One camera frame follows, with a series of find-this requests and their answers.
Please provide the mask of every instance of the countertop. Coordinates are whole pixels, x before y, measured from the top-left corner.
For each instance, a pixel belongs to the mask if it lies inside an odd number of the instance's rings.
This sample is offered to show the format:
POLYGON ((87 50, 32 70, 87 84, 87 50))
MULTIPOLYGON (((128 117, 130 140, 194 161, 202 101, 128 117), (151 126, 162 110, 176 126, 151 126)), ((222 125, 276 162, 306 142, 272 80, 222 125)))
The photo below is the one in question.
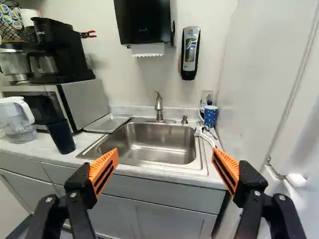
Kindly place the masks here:
MULTIPOLYGON (((217 135, 214 129, 212 129, 211 131, 214 135, 217 135)), ((88 132, 80 132, 74 135, 76 150, 66 155, 62 155, 59 153, 48 133, 38 133, 35 140, 24 144, 12 144, 9 143, 5 138, 3 138, 0 139, 0 152, 45 163, 78 168, 84 162, 90 162, 91 160, 79 159, 76 158, 76 155, 78 155, 90 144, 92 144, 102 136, 103 134, 101 133, 88 132)), ((171 170, 145 168, 124 164, 119 164, 114 173, 118 175, 148 178, 153 180, 226 190, 222 179, 211 163, 211 146, 205 140, 203 142, 208 175, 196 175, 191 173, 181 173, 171 170)), ((222 149, 219 141, 215 140, 215 143, 218 148, 222 149)))

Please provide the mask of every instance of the sink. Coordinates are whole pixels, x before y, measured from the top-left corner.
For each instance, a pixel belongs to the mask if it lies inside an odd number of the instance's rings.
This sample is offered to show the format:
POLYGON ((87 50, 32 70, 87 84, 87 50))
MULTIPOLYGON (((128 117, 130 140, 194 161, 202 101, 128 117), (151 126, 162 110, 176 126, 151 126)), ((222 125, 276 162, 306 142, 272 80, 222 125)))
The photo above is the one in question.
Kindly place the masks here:
POLYGON ((130 122, 97 146, 104 153, 118 148, 119 157, 173 164, 188 164, 196 157, 191 127, 130 122))
POLYGON ((146 118, 132 118, 117 129, 90 145, 78 158, 96 159, 117 148, 119 163, 166 165, 202 169, 199 138, 194 136, 196 122, 154 122, 146 118))

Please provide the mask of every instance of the microwave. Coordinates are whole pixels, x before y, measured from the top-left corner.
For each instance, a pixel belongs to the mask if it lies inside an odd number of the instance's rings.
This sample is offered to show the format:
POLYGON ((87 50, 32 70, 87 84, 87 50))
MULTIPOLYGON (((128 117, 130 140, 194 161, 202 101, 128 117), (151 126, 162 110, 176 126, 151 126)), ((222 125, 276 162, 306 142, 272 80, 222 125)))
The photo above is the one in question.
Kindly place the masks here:
POLYGON ((2 86, 4 97, 22 96, 29 105, 37 129, 67 119, 72 132, 79 131, 110 112, 101 79, 65 84, 2 86))

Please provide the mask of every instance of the black paper towel dispenser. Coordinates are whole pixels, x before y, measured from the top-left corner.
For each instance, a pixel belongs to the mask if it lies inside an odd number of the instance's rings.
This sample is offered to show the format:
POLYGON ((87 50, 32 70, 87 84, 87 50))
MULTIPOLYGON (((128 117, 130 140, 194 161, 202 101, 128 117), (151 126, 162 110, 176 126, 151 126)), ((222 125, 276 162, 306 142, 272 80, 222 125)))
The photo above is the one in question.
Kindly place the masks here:
POLYGON ((114 0, 122 45, 171 42, 169 0, 114 0))

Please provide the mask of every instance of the refrigerator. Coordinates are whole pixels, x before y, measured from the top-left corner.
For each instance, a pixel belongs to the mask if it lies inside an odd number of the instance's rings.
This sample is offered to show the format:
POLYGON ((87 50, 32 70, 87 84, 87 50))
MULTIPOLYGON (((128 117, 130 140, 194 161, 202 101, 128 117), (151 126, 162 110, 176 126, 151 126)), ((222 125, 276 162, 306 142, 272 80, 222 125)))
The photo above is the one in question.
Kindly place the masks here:
MULTIPOLYGON (((217 96, 224 151, 268 180, 265 193, 291 197, 309 239, 319 223, 318 25, 318 0, 240 0, 217 96)), ((229 203, 214 238, 233 238, 240 214, 229 203)), ((258 238, 271 238, 264 220, 258 238)))

